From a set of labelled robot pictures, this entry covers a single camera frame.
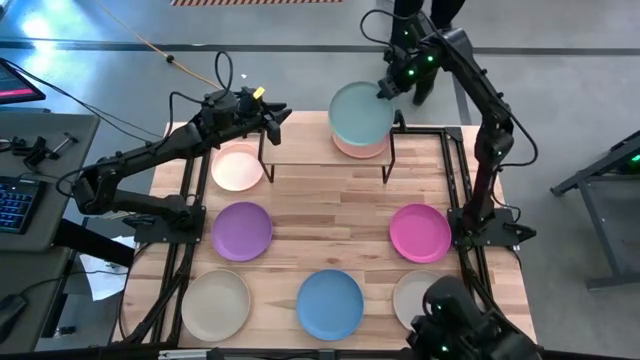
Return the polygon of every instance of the plate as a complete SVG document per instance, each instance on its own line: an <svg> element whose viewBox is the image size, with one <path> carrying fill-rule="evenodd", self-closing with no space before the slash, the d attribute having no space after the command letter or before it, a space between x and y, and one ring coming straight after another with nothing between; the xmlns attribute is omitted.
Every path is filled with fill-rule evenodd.
<svg viewBox="0 0 640 360"><path fill-rule="evenodd" d="M427 270L416 270L407 273L398 281L393 289L393 310L402 323L409 330L411 321L417 315L424 315L422 298L427 289L441 276Z"/></svg>
<svg viewBox="0 0 640 360"><path fill-rule="evenodd" d="M312 336L325 341L344 339L360 325L364 297L349 274L334 269L309 276L298 291L298 321Z"/></svg>
<svg viewBox="0 0 640 360"><path fill-rule="evenodd" d="M417 263L440 260L451 246L447 219L431 206L411 204L393 215L391 242L405 258Z"/></svg>
<svg viewBox="0 0 640 360"><path fill-rule="evenodd" d="M333 134L331 137L333 138L333 143L336 144L340 151L356 159L368 159L380 155L380 153L389 146L389 135L385 136L382 141L377 144L367 146L349 145L340 140L336 134Z"/></svg>
<svg viewBox="0 0 640 360"><path fill-rule="evenodd" d="M369 82L351 83L334 95L329 105L329 124L346 144L377 144L393 125L393 103L378 99L380 88Z"/></svg>
<svg viewBox="0 0 640 360"><path fill-rule="evenodd" d="M213 180L229 191L253 187L262 177L258 149L249 144L231 144L218 151L211 163Z"/></svg>
<svg viewBox="0 0 640 360"><path fill-rule="evenodd" d="M211 228L211 243L225 259L248 261L262 254L273 237L273 223L265 209L251 202L224 208Z"/></svg>
<svg viewBox="0 0 640 360"><path fill-rule="evenodd" d="M215 270L197 278L182 300L182 320L202 341L220 341L235 334L249 317L251 296L242 278Z"/></svg>

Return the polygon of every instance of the pink plate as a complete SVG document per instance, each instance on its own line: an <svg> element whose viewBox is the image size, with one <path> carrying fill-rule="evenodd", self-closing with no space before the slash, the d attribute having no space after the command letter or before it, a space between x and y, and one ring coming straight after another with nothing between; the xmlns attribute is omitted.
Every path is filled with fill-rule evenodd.
<svg viewBox="0 0 640 360"><path fill-rule="evenodd" d="M249 144L231 144L220 150L211 163L213 180L229 191L247 190L262 177L258 149Z"/></svg>
<svg viewBox="0 0 640 360"><path fill-rule="evenodd" d="M377 156L381 152L383 152L384 149L387 148L387 146L389 146L389 135L385 136L380 142L365 146L349 145L346 142L340 140L340 138L336 134L333 134L333 136L331 137L333 138L333 143L336 144L338 149L340 149L343 153L357 159L368 159Z"/></svg>
<svg viewBox="0 0 640 360"><path fill-rule="evenodd" d="M440 260L451 246L451 228L440 212L424 204L404 206L391 219L391 242L417 263Z"/></svg>

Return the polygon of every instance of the beige plate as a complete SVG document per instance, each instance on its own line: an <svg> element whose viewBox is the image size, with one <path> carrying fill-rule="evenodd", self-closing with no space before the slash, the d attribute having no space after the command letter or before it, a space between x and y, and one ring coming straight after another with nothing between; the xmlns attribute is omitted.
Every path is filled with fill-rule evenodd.
<svg viewBox="0 0 640 360"><path fill-rule="evenodd" d="M220 341L240 330L250 307L251 296L244 280L220 269L191 283L182 301L182 319L198 339Z"/></svg>
<svg viewBox="0 0 640 360"><path fill-rule="evenodd" d="M405 328L412 330L411 320L417 315L424 315L422 297L439 278L441 276L434 272L416 270L398 281L393 289L393 310Z"/></svg>

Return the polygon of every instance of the yellow clip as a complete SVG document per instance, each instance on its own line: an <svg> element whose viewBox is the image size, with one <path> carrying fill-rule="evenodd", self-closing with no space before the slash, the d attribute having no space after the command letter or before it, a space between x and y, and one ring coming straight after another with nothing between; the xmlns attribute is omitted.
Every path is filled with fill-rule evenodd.
<svg viewBox="0 0 640 360"><path fill-rule="evenodd" d="M262 96L262 94L264 94L264 88L260 86L256 89L256 91L253 92L253 98L258 100L260 99L260 96Z"/></svg>

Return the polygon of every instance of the computer monitor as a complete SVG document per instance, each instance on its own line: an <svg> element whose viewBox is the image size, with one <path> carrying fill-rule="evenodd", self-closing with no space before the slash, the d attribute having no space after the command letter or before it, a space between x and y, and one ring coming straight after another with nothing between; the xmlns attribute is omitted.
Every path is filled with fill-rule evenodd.
<svg viewBox="0 0 640 360"><path fill-rule="evenodd" d="M0 105L44 100L46 95L4 61L0 61Z"/></svg>

